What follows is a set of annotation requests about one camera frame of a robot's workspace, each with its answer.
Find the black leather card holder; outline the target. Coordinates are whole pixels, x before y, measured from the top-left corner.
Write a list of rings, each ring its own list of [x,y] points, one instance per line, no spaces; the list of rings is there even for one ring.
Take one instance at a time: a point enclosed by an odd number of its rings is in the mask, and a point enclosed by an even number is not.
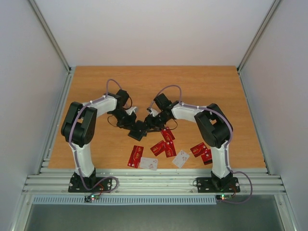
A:
[[[146,123],[144,123],[141,120],[136,121],[136,123],[133,125],[133,127],[130,129],[130,132],[128,133],[128,136],[137,140],[141,141],[141,139],[146,136],[146,131],[148,129],[148,126]]]

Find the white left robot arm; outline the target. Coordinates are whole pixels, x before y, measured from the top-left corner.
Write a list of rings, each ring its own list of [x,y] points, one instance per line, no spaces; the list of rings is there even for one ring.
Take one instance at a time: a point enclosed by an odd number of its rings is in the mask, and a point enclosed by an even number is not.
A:
[[[94,137],[96,120],[104,114],[114,116],[118,128],[131,131],[136,127],[138,108],[126,107],[130,99],[125,90],[119,90],[115,94],[106,93],[94,101],[70,104],[61,128],[61,135],[69,143],[75,162],[75,172],[69,182],[69,192],[91,192],[98,189],[99,184],[107,184],[107,180],[96,177],[90,142]]]

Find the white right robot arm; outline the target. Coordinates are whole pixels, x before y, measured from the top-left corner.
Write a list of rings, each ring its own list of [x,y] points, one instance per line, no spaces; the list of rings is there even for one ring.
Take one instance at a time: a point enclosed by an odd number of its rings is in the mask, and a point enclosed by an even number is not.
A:
[[[196,123],[212,155],[211,185],[219,192],[229,186],[233,173],[229,164],[229,144],[233,128],[219,106],[190,105],[180,101],[172,102],[165,94],[156,96],[147,108],[149,115],[145,122],[151,128],[163,128],[171,119]]]

